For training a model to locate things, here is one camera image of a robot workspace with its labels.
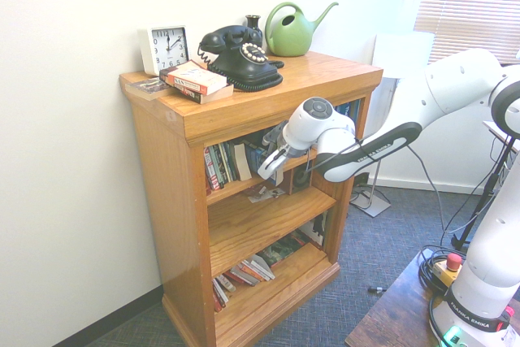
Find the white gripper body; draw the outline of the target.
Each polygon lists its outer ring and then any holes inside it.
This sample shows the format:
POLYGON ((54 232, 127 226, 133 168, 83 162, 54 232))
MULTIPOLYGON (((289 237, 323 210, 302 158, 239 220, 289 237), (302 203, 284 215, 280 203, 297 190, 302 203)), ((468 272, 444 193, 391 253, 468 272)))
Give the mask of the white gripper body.
POLYGON ((295 158, 296 156, 297 150, 295 148, 289 144, 282 145, 263 161, 258 169, 258 174, 264 180, 267 180, 274 172, 281 168, 287 160, 295 158))

